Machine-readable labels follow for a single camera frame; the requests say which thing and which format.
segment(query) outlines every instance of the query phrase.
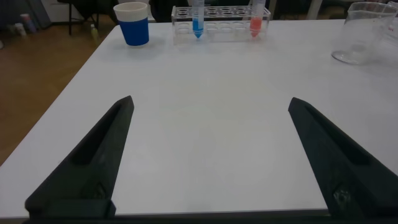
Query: bottle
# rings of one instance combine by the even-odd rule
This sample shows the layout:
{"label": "bottle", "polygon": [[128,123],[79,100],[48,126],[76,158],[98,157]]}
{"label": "bottle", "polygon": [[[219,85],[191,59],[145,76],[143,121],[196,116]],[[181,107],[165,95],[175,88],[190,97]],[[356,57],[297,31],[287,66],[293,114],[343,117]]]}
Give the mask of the bottle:
{"label": "bottle", "polygon": [[32,19],[30,19],[29,14],[21,14],[20,16],[24,20],[24,22],[25,22],[27,28],[29,29],[29,31],[31,33],[33,33],[33,34],[36,33],[37,30],[36,30],[35,24],[33,24],[33,21],[32,21]]}
{"label": "bottle", "polygon": [[26,31],[25,31],[25,28],[24,28],[24,25],[23,25],[23,24],[21,24],[20,22],[18,22],[18,23],[15,24],[15,28],[17,29],[18,33],[19,33],[21,36],[23,36],[23,37],[26,36]]}
{"label": "bottle", "polygon": [[93,36],[95,45],[100,44],[100,37],[98,35],[98,30],[95,28],[94,24],[91,25],[91,36]]}

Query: clear beaker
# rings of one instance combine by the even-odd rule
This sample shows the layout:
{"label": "clear beaker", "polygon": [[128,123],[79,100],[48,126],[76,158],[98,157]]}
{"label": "clear beaker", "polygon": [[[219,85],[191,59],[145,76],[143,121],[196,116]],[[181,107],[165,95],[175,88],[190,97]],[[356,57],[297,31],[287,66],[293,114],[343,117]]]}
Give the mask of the clear beaker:
{"label": "clear beaker", "polygon": [[398,8],[375,2],[353,3],[331,55],[342,62],[368,61]]}

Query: floor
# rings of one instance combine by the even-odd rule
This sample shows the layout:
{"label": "floor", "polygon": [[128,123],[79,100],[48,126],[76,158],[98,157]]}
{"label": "floor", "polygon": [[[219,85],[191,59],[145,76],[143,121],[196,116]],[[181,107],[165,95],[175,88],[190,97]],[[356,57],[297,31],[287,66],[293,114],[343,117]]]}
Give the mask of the floor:
{"label": "floor", "polygon": [[[101,39],[113,27],[101,16]],[[26,38],[0,34],[0,166],[95,51],[90,23],[72,32],[52,26]]]}

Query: paper cup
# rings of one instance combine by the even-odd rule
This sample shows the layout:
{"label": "paper cup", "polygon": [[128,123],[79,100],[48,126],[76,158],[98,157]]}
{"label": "paper cup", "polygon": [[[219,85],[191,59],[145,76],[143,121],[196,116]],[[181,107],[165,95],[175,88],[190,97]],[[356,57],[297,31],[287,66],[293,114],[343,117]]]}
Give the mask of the paper cup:
{"label": "paper cup", "polygon": [[149,41],[148,5],[143,2],[127,2],[113,7],[124,40],[130,46],[141,46]]}

